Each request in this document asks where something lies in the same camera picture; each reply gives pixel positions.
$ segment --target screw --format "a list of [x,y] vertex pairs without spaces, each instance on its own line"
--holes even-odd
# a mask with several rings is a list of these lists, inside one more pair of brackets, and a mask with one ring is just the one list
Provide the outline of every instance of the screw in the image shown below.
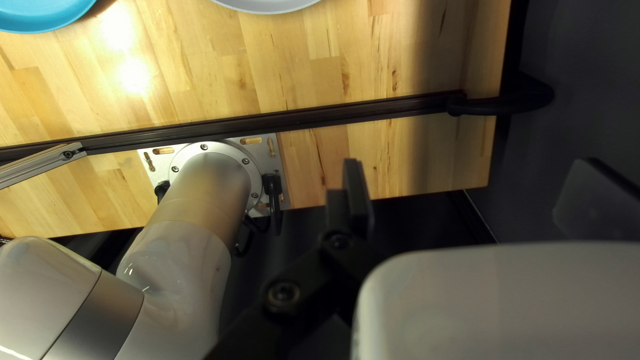
[[345,234],[334,234],[329,241],[334,249],[344,249],[349,246],[351,237]]
[[300,288],[291,281],[280,281],[269,288],[267,303],[271,310],[278,312],[295,305],[300,299]]

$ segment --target metal flange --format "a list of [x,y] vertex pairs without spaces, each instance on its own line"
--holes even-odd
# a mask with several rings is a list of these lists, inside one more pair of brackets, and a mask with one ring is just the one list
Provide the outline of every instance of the metal flange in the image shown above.
[[145,170],[155,188],[163,181],[173,181],[188,159],[203,152],[217,152],[238,161],[251,179],[251,194],[247,202],[247,214],[262,217],[270,214],[269,196],[262,187],[262,175],[276,173],[282,178],[283,194],[280,208],[289,209],[289,193],[276,134],[257,135],[250,138],[229,138],[211,142],[181,143],[166,147],[140,149],[138,154],[145,163]]

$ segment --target wooden table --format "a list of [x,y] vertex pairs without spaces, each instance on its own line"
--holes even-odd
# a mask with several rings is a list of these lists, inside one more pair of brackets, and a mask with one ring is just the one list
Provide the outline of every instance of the wooden table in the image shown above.
[[[99,0],[36,35],[0,33],[0,146],[464,89],[497,95],[509,0],[322,0],[239,13],[208,0]],[[484,186],[493,117],[446,114],[280,133],[293,207],[324,202],[342,159],[373,198]],[[0,233],[143,226],[136,151],[89,156],[0,190]]]

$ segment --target black bracket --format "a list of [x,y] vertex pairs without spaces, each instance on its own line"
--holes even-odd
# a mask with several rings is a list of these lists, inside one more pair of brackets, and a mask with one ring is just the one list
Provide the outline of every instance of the black bracket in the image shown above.
[[496,97],[467,99],[462,94],[451,95],[447,102],[447,113],[453,117],[513,115],[543,108],[554,99],[551,86],[522,71],[516,73],[513,83],[512,91]]
[[162,183],[159,183],[156,186],[156,188],[154,188],[154,193],[156,194],[156,196],[158,198],[158,204],[160,204],[160,202],[162,201],[162,198],[164,197],[166,192],[169,191],[169,187],[170,186],[171,186],[171,184],[169,183],[169,180],[165,180]]
[[280,195],[282,194],[282,180],[278,174],[264,174],[262,176],[264,193],[269,195],[269,209],[271,210],[271,224],[273,233],[279,236],[282,232],[282,210],[280,210]]
[[327,192],[318,245],[265,284],[206,359],[282,360],[332,314],[351,325],[360,285],[383,257],[366,242],[373,213],[362,164],[346,159],[344,174],[343,189]]

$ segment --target metal mounting plate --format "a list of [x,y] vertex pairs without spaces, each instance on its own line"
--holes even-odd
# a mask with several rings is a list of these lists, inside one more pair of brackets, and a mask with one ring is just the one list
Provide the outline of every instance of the metal mounting plate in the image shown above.
[[[232,149],[224,146],[217,149],[218,147],[216,146],[216,143],[231,145],[239,152],[234,152]],[[202,148],[200,148],[202,144],[207,146],[207,150],[202,150]],[[138,154],[140,155],[142,162],[145,164],[145,170],[151,180],[151,185],[155,188],[159,183],[162,183],[163,181],[171,181],[175,178],[177,174],[172,171],[173,166],[178,166],[179,170],[180,164],[184,164],[186,160],[190,158],[189,154],[193,156],[204,151],[221,152],[231,156],[232,158],[237,158],[240,156],[239,154],[242,153],[244,154],[243,158],[249,159],[250,163],[247,165],[247,171],[252,178],[252,192],[259,194],[257,199],[249,198],[251,205],[248,206],[247,214],[251,217],[268,216],[270,213],[268,205],[269,196],[266,195],[262,189],[262,179],[260,179],[259,191],[256,190],[253,184],[256,173],[252,169],[257,168],[257,173],[259,173],[260,176],[267,173],[279,174],[282,178],[280,208],[285,210],[291,207],[276,134],[229,138],[225,140],[216,140],[215,142],[180,143],[166,147],[139,149]]]

